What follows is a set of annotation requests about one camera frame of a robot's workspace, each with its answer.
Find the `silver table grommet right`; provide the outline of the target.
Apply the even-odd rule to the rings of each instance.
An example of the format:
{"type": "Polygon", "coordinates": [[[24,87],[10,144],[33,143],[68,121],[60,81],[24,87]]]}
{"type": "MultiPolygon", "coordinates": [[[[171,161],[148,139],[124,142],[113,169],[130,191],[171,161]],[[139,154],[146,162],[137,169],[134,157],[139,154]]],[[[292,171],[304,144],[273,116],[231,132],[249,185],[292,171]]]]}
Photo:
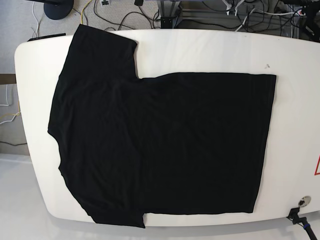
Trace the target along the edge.
{"type": "Polygon", "coordinates": [[[302,197],[299,202],[298,202],[298,207],[299,208],[304,208],[306,207],[310,202],[311,202],[311,197],[310,196],[304,196],[302,197]]]}

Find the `aluminium frame post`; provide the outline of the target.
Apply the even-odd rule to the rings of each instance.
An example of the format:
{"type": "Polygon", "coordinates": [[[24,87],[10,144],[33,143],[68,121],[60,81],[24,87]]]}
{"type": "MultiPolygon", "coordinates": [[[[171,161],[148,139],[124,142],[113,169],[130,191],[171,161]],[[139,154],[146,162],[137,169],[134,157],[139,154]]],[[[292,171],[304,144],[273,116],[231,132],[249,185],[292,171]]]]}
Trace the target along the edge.
{"type": "Polygon", "coordinates": [[[180,0],[157,0],[161,29],[174,29],[181,14],[180,0]]]}

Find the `round dark stand base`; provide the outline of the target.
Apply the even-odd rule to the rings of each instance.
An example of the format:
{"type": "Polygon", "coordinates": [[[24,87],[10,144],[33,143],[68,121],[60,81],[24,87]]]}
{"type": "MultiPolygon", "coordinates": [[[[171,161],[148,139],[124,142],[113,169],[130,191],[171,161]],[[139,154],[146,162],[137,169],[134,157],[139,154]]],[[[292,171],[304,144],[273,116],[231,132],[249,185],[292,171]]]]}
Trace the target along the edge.
{"type": "Polygon", "coordinates": [[[51,20],[61,20],[69,15],[74,6],[74,0],[45,0],[43,9],[51,20]]]}

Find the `red warning triangle sticker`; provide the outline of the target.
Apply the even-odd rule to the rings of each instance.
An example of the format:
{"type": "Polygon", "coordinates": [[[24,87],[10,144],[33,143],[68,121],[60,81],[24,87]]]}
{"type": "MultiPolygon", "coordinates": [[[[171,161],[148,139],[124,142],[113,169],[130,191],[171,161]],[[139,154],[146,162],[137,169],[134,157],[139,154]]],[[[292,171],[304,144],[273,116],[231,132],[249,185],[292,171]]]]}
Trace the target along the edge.
{"type": "Polygon", "coordinates": [[[320,174],[319,167],[320,167],[320,157],[318,158],[317,165],[316,165],[316,168],[315,168],[315,172],[314,172],[315,176],[320,174]]]}

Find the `black T-shirt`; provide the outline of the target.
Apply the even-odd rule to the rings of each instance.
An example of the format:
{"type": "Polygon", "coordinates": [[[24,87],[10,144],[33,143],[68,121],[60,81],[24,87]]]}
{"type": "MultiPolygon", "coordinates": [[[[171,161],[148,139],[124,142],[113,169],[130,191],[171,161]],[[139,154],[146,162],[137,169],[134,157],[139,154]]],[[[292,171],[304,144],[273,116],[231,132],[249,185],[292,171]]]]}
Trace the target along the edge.
{"type": "Polygon", "coordinates": [[[254,211],[276,76],[176,72],[138,78],[134,40],[80,25],[59,75],[48,133],[59,171],[98,224],[144,214],[254,211]]]}

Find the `black flat bar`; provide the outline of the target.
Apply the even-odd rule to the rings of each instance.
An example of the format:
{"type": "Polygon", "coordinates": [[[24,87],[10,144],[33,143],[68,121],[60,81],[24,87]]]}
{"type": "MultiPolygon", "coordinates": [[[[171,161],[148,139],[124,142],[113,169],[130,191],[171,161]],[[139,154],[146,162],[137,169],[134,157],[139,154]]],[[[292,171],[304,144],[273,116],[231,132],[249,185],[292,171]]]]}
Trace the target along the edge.
{"type": "Polygon", "coordinates": [[[49,38],[56,38],[56,37],[63,37],[63,36],[66,36],[66,33],[59,33],[59,34],[51,34],[51,35],[33,37],[33,38],[30,38],[27,42],[36,41],[36,40],[43,40],[43,39],[49,39],[49,38]]]}

